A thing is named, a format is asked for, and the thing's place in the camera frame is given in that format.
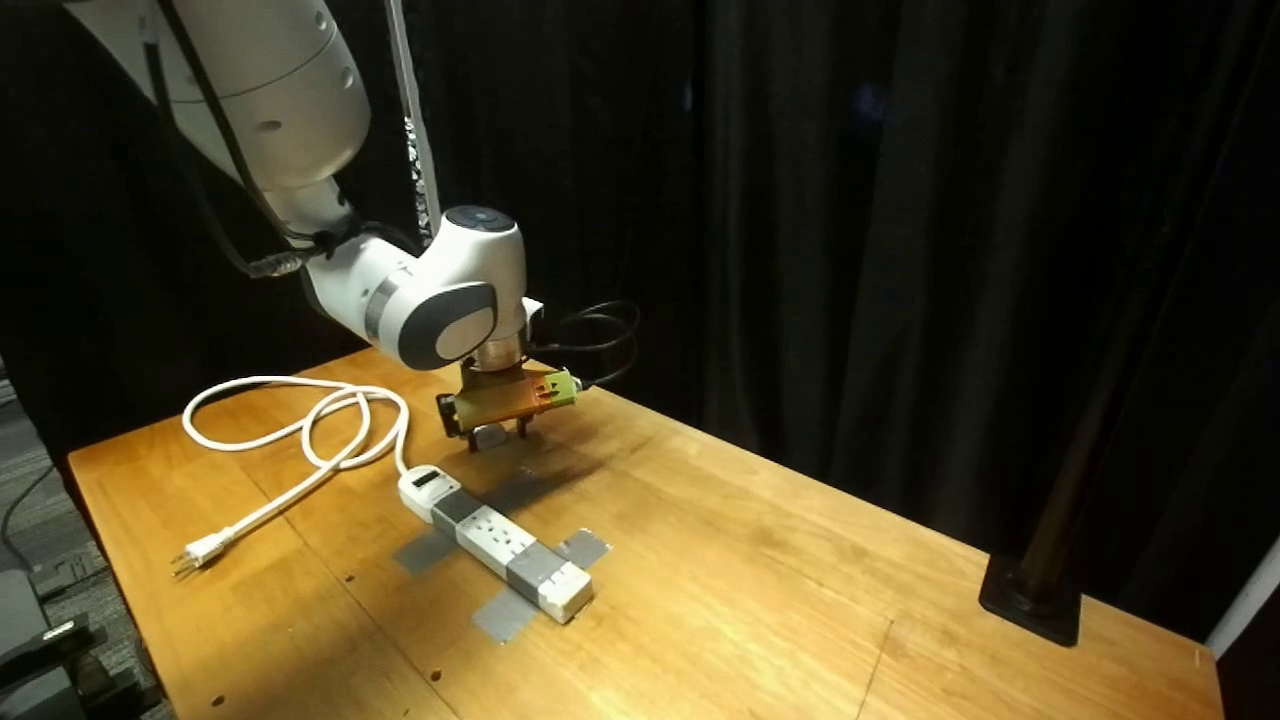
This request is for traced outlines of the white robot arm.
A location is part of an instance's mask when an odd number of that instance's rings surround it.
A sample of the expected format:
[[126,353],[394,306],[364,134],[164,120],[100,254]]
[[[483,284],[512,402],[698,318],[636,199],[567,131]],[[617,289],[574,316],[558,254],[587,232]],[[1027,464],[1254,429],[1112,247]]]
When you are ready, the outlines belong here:
[[164,111],[164,125],[234,179],[267,216],[280,251],[234,262],[301,270],[317,306],[404,369],[458,369],[436,397],[449,435],[525,429],[544,376],[529,369],[525,232],[495,206],[436,195],[433,143],[404,28],[382,0],[412,170],[424,179],[424,247],[359,226],[336,177],[371,127],[354,57],[324,0],[64,0],[67,17]]

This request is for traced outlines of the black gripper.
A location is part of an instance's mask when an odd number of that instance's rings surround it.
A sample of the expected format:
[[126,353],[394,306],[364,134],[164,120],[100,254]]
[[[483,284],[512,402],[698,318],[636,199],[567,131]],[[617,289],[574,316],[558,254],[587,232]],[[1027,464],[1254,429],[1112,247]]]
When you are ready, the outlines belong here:
[[483,430],[514,430],[525,435],[533,423],[533,410],[512,398],[493,397],[465,397],[465,393],[439,393],[436,410],[449,435],[465,441],[468,449],[480,449]]

